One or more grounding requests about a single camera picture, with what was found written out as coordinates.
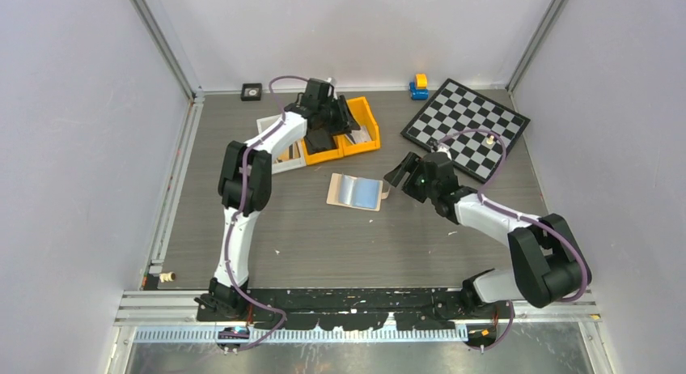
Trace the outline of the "beige leather card holder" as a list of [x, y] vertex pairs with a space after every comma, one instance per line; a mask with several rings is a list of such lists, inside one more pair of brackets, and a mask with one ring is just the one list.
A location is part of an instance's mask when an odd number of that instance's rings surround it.
[[383, 181], [333, 173], [326, 202], [331, 206], [377, 212], [389, 193], [390, 186]]

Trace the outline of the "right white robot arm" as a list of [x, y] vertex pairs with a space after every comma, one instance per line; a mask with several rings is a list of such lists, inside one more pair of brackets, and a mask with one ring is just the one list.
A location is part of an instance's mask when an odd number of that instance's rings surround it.
[[439, 216], [509, 250], [510, 269], [486, 270], [463, 281], [459, 300], [471, 317], [483, 317], [498, 301], [525, 300], [536, 308], [574, 301], [592, 280], [563, 217], [524, 214], [461, 185], [445, 152], [423, 157], [410, 152], [384, 180], [419, 202], [430, 201]]

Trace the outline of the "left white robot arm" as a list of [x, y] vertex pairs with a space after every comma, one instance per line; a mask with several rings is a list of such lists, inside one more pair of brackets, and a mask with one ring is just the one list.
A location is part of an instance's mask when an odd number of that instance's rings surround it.
[[294, 102], [279, 106], [280, 114], [269, 127], [246, 142], [227, 145], [218, 181], [225, 218], [221, 252], [208, 291], [196, 299], [201, 310], [230, 321], [241, 319], [250, 306], [286, 315], [246, 292], [249, 250], [256, 221], [271, 197], [273, 161], [310, 132], [334, 136], [358, 128], [331, 79], [310, 78], [305, 83]]

